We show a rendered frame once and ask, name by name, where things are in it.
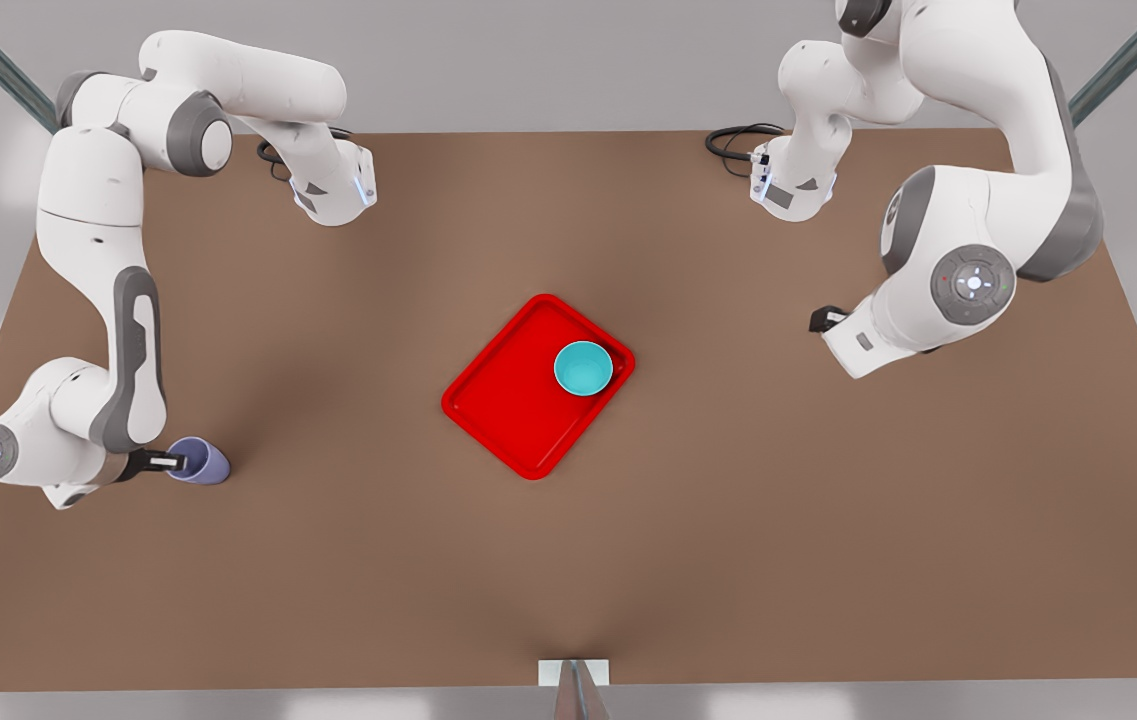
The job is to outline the purple cup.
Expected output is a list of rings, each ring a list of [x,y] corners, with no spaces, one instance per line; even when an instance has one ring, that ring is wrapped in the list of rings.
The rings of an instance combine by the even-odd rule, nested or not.
[[[184,437],[172,442],[169,454],[184,457],[181,469],[172,469],[169,475],[189,485],[215,486],[225,482],[230,475],[230,462],[211,442],[199,437]]]

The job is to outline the red tray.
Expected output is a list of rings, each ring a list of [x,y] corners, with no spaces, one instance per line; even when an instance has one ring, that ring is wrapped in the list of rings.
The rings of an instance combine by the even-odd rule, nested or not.
[[[555,361],[574,342],[599,346],[608,382],[573,395]],[[551,293],[532,297],[441,396],[441,409],[518,477],[548,475],[633,374],[636,359],[600,325]]]

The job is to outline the teal bowl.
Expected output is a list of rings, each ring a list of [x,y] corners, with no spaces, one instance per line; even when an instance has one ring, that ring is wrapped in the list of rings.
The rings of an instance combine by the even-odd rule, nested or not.
[[[609,351],[586,340],[565,345],[553,361],[555,382],[576,397],[601,394],[612,381],[613,372]]]

